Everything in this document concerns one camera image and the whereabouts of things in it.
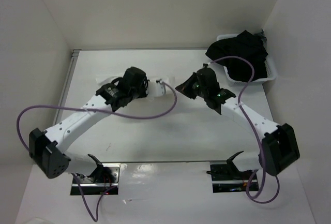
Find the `white skirt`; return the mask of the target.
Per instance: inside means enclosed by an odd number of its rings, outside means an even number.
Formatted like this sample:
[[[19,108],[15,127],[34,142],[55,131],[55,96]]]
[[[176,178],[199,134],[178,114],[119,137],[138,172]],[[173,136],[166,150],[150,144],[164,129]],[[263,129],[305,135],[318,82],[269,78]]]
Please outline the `white skirt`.
[[[104,84],[111,83],[112,81],[114,81],[115,79],[117,79],[119,77],[120,77],[119,74],[117,74],[117,75],[98,75],[96,77],[96,82],[97,82],[98,86],[102,86]],[[149,82],[150,79],[163,79],[163,81],[166,84],[168,84],[169,86],[171,86],[171,87],[174,87],[175,86],[175,76],[173,76],[173,75],[148,76],[147,77],[148,82]],[[171,90],[166,87],[166,94],[170,94],[170,93],[171,93]],[[148,100],[150,100],[150,101],[153,101],[154,100],[154,98],[148,97],[148,89],[146,91],[146,94],[147,94],[146,98]]]

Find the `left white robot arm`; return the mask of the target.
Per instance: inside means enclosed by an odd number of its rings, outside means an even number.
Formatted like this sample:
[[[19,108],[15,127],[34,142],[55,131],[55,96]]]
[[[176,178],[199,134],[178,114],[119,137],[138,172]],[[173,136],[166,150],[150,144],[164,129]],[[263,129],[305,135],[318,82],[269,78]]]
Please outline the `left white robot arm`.
[[[146,73],[128,68],[122,77],[102,85],[75,113],[44,131],[35,128],[29,134],[29,155],[47,178],[61,175],[71,159],[65,154],[70,145],[103,118],[137,98],[147,96]]]

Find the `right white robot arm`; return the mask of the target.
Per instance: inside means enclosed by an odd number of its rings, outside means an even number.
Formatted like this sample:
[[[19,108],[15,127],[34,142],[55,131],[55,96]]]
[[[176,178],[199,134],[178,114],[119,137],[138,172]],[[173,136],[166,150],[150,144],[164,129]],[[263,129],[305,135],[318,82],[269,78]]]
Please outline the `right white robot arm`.
[[[190,99],[201,97],[218,114],[231,119],[260,141],[259,152],[240,151],[227,165],[227,175],[238,179],[245,171],[264,169],[276,176],[300,158],[294,129],[289,124],[277,124],[242,103],[228,89],[221,88],[215,72],[205,67],[194,72],[175,88]]]

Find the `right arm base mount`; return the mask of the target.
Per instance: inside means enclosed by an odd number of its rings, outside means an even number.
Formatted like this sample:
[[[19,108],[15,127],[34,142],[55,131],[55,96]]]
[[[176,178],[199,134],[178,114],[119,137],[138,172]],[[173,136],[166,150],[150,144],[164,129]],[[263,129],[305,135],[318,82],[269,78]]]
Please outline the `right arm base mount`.
[[[213,193],[244,192],[252,170],[238,171],[225,161],[211,162],[206,171],[211,176]]]

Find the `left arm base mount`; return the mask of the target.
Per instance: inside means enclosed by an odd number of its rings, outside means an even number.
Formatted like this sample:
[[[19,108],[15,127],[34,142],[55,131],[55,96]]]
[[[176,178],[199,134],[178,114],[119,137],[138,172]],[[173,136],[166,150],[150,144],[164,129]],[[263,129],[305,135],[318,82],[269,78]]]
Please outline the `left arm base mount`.
[[[106,195],[118,195],[118,183],[120,176],[120,163],[103,163],[107,172],[103,172],[99,179],[94,180],[82,174],[77,174],[82,192],[85,196],[100,196],[106,191]]]

